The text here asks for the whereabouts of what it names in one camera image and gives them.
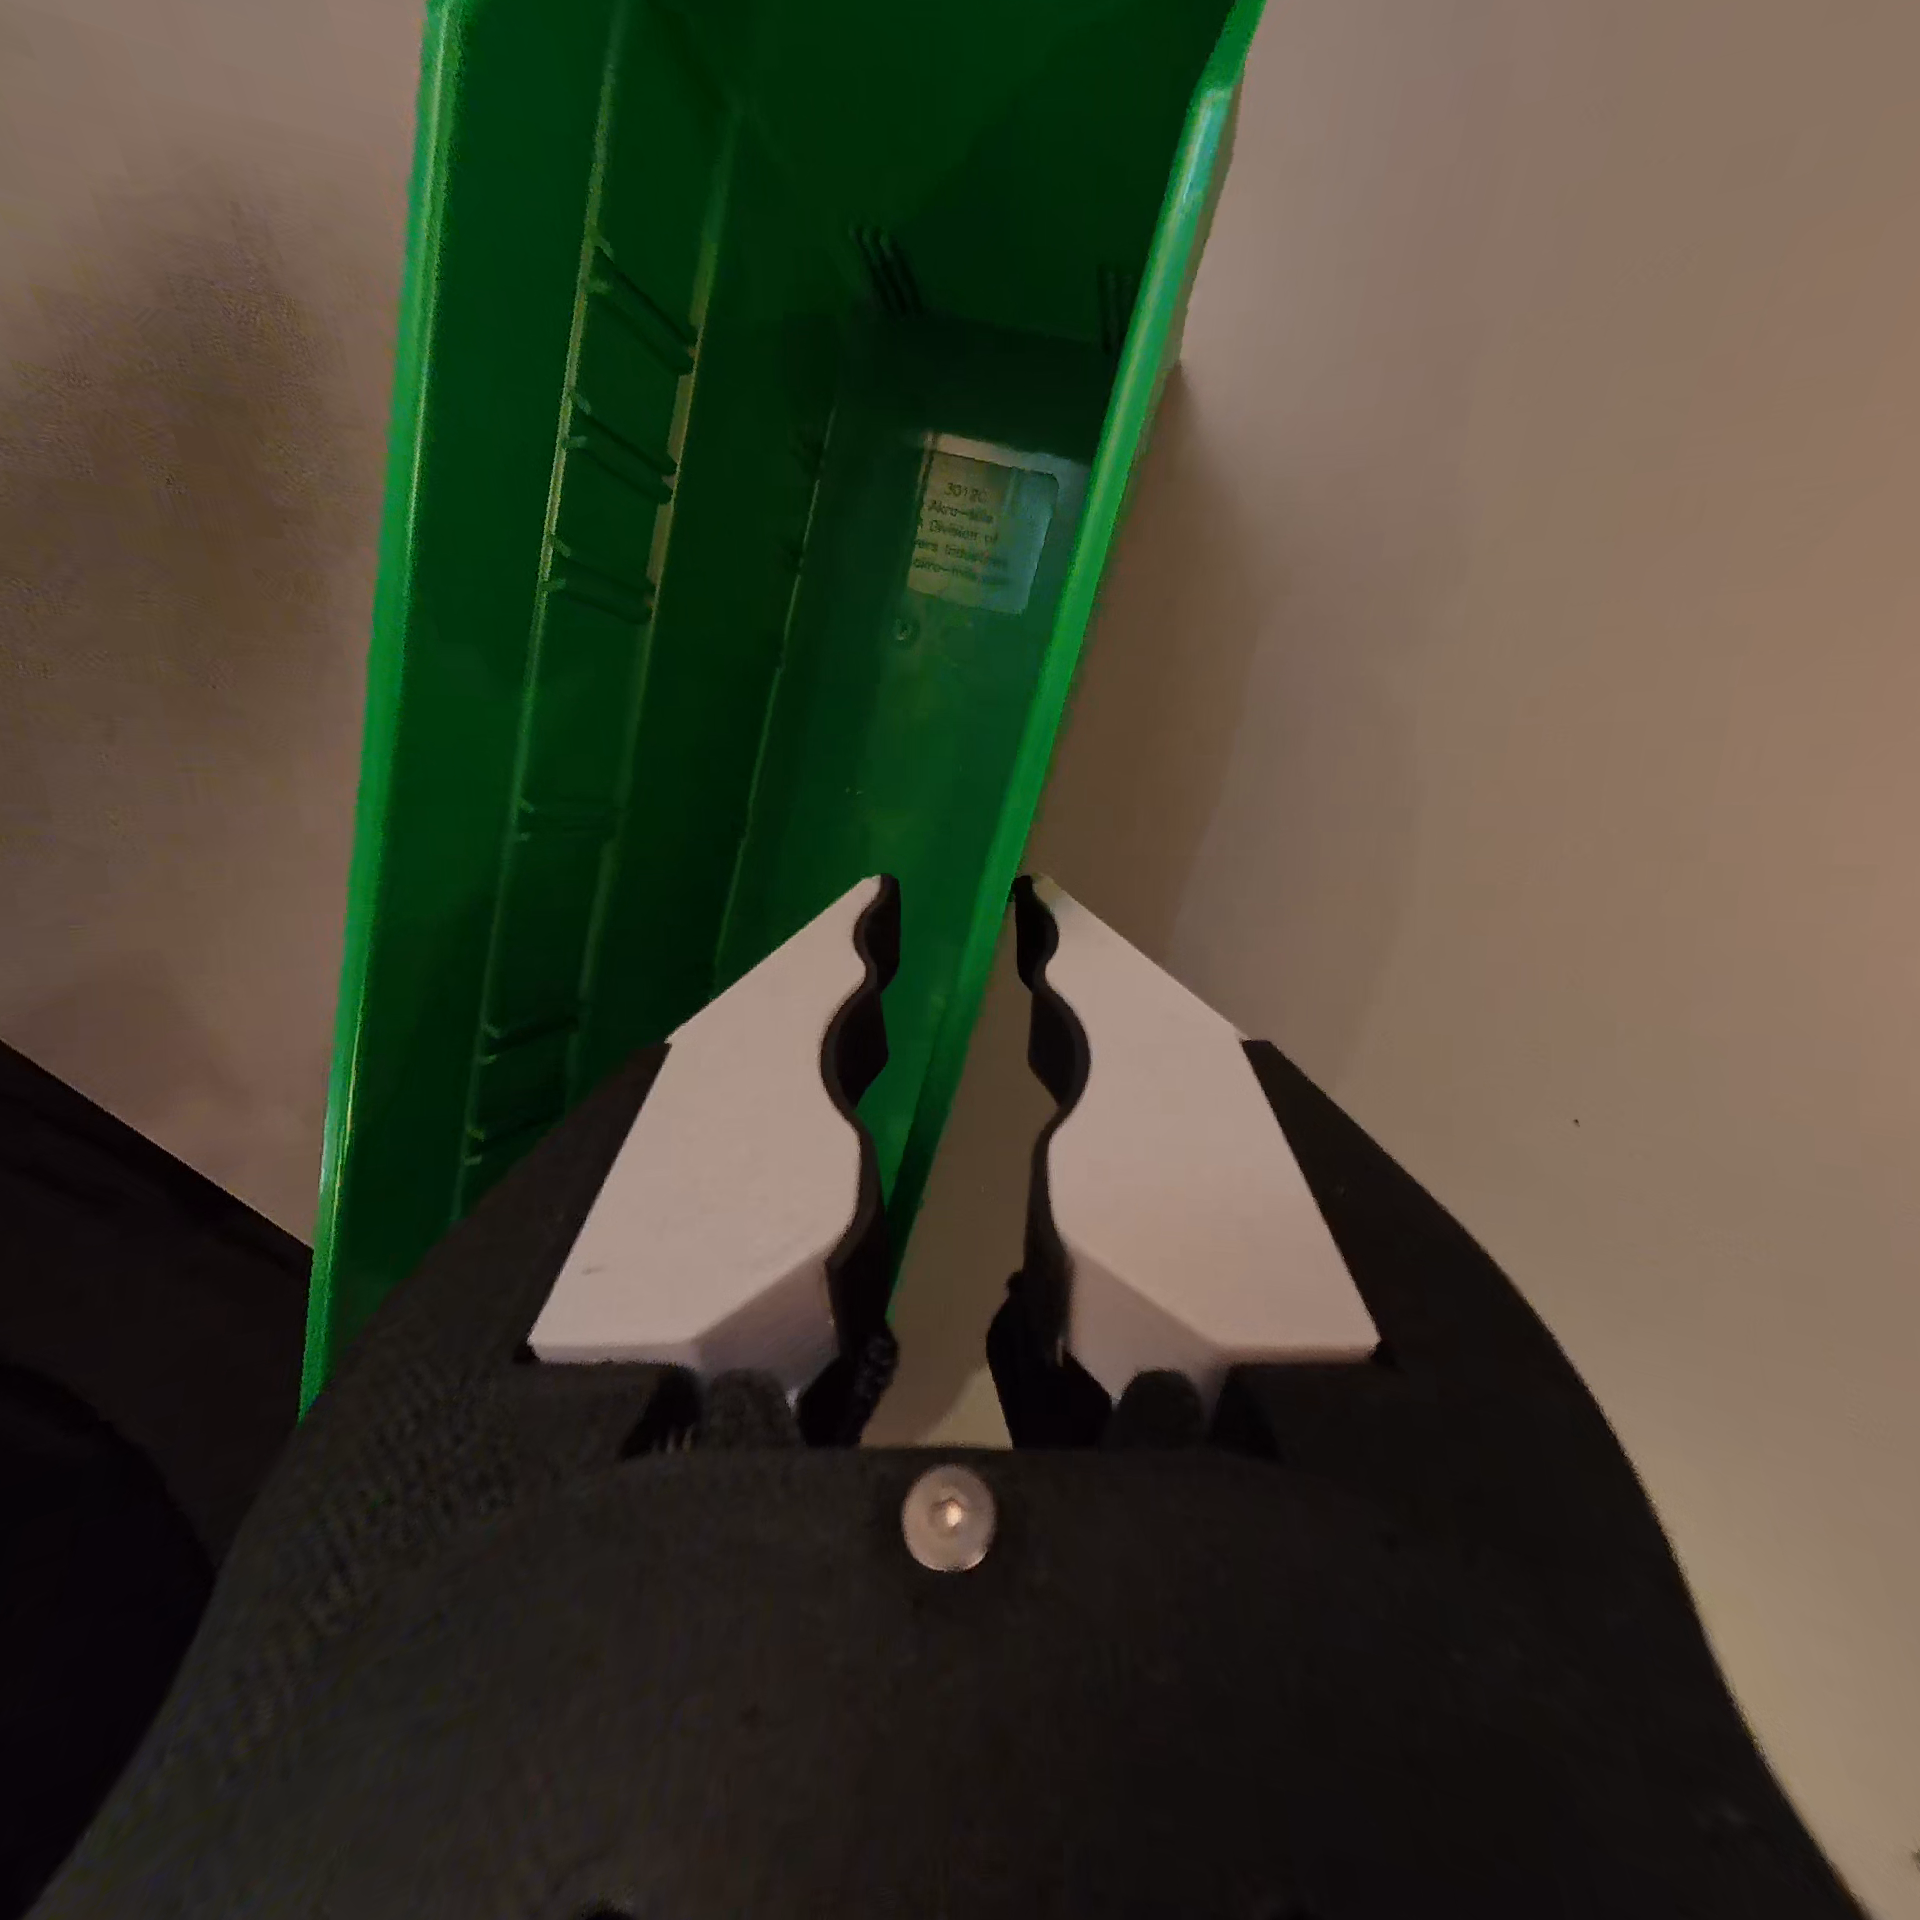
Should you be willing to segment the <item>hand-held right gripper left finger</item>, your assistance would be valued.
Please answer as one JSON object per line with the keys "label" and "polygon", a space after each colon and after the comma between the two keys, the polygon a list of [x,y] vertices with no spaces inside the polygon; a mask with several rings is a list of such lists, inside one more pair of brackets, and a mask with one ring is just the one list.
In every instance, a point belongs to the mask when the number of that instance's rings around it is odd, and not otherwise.
{"label": "hand-held right gripper left finger", "polygon": [[878,1150],[901,895],[858,881],[679,1027],[533,1324],[543,1364],[651,1362],[819,1399],[884,1319]]}

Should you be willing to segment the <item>green plastic bin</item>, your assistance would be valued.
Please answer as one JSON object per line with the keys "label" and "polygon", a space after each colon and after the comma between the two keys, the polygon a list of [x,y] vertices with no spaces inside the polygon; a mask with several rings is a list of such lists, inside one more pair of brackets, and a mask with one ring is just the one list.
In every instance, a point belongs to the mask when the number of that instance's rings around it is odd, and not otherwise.
{"label": "green plastic bin", "polygon": [[871,873],[906,1255],[1261,12],[426,6],[301,1408]]}

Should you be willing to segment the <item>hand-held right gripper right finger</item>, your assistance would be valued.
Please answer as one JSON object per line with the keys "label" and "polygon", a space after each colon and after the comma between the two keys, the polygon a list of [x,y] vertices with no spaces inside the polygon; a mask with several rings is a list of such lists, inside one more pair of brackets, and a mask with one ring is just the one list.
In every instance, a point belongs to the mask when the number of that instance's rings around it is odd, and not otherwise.
{"label": "hand-held right gripper right finger", "polygon": [[1030,1159],[1014,1352],[1108,1406],[1146,1374],[1214,1406],[1242,1368],[1348,1364],[1381,1332],[1253,1042],[1050,879],[1014,886]]}

